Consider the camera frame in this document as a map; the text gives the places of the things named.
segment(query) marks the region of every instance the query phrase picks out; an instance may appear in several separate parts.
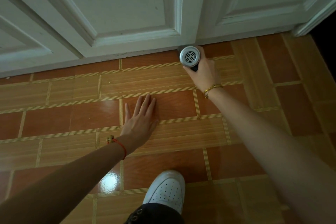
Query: shoe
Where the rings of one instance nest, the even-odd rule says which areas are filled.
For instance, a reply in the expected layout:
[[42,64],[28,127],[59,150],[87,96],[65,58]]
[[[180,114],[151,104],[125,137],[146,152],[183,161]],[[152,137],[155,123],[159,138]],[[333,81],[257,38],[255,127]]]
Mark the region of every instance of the shoe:
[[183,176],[174,170],[164,171],[149,187],[142,204],[158,203],[182,213],[186,183]]

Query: pant leg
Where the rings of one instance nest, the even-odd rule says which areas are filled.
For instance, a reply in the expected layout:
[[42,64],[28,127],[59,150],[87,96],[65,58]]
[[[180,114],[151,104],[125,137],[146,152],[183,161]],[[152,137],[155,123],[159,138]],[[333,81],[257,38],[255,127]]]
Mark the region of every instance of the pant leg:
[[149,203],[140,206],[128,217],[125,224],[142,224],[142,223],[178,223],[183,224],[182,216],[169,206]]

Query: wood-patterned floor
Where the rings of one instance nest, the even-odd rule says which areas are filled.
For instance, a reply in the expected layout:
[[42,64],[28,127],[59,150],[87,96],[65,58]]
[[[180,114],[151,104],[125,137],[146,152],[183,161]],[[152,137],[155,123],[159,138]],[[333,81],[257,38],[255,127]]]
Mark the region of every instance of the wood-patterned floor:
[[[336,168],[336,85],[311,36],[205,45],[224,88]],[[118,136],[124,104],[157,98],[150,140],[64,223],[122,223],[167,169],[187,182],[186,223],[296,223],[295,215],[174,51],[0,79],[0,201]]]

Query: forearm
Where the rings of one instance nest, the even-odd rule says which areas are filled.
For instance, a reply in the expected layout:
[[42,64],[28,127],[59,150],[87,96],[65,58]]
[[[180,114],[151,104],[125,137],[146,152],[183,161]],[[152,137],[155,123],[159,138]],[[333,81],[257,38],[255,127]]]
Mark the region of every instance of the forearm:
[[334,221],[336,175],[333,170],[225,90],[212,89],[209,99],[304,220]]
[[61,222],[123,157],[123,148],[111,143],[66,164],[0,205],[1,222]]

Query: gold bracelet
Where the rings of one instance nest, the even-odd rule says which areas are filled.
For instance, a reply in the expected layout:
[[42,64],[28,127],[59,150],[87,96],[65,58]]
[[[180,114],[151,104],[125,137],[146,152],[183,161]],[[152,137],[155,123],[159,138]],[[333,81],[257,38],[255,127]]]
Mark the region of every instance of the gold bracelet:
[[209,97],[209,93],[208,94],[205,94],[205,93],[207,93],[209,90],[212,90],[212,89],[214,89],[214,88],[218,88],[218,87],[221,87],[221,85],[220,84],[214,84],[214,85],[212,85],[210,88],[208,88],[208,89],[206,89],[205,91],[204,91],[204,96],[205,96],[205,98],[208,98]]

